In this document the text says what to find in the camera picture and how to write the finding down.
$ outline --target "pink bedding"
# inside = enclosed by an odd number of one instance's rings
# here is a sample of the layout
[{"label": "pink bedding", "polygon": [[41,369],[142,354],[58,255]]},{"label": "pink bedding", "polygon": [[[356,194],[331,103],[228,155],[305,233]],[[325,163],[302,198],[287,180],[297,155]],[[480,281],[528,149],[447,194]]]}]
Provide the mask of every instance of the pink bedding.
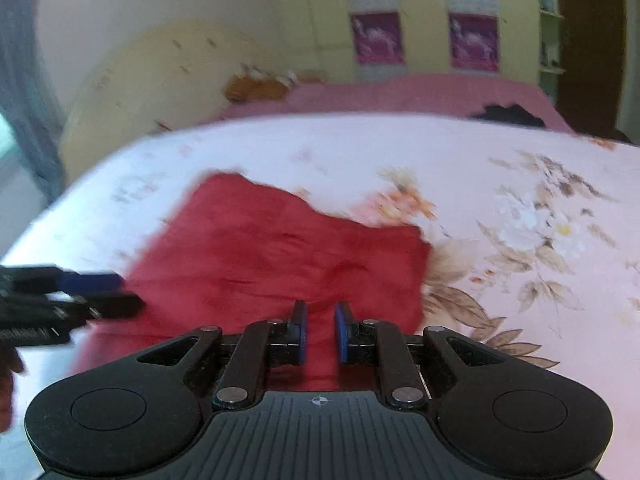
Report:
[{"label": "pink bedding", "polygon": [[326,112],[416,112],[466,118],[487,105],[519,104],[549,130],[573,133],[544,92],[498,77],[427,74],[380,83],[296,86],[284,101],[234,104],[210,121],[252,116]]}]

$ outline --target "red towel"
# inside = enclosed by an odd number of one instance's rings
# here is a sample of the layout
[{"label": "red towel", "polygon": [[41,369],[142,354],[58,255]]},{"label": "red towel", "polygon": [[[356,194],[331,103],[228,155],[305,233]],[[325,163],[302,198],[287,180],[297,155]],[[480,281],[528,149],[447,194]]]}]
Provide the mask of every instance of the red towel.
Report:
[{"label": "red towel", "polygon": [[412,333],[429,248],[417,227],[365,227],[238,174],[214,174],[134,268],[128,287],[146,302],[143,314],[97,326],[78,369],[202,325],[237,333],[257,320],[286,319],[304,300],[307,360],[286,375],[287,387],[338,389],[335,303]]}]

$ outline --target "wall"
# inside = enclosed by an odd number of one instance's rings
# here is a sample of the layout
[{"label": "wall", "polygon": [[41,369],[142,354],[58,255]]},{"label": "wall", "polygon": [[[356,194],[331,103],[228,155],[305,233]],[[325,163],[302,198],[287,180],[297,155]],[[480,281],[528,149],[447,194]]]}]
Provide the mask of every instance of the wall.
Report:
[{"label": "wall", "polygon": [[79,86],[107,54],[179,18],[220,20],[282,52],[275,0],[40,0],[38,36],[51,85],[68,112]]},{"label": "wall", "polygon": [[626,0],[626,60],[616,128],[640,144],[640,0]]},{"label": "wall", "polygon": [[[278,0],[290,63],[324,70],[334,81],[355,74],[347,0]],[[449,72],[444,0],[399,0],[410,72]],[[538,83],[538,0],[500,0],[501,67],[506,78]]]}]

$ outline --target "window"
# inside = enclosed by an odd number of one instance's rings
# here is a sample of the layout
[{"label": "window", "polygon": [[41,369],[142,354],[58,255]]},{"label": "window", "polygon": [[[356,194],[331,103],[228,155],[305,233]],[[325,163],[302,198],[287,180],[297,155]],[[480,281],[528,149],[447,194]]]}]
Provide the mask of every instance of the window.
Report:
[{"label": "window", "polygon": [[0,115],[0,159],[2,159],[14,146],[14,138],[11,136],[11,127]]}]

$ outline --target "pink poster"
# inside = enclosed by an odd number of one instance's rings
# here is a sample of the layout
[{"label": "pink poster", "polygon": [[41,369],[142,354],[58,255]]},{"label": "pink poster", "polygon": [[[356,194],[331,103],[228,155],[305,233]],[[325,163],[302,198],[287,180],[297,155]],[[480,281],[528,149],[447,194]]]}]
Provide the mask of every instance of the pink poster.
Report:
[{"label": "pink poster", "polygon": [[402,35],[397,12],[372,12],[351,17],[359,64],[402,64]]},{"label": "pink poster", "polygon": [[499,72],[498,19],[473,14],[449,15],[451,65],[460,70]]}]

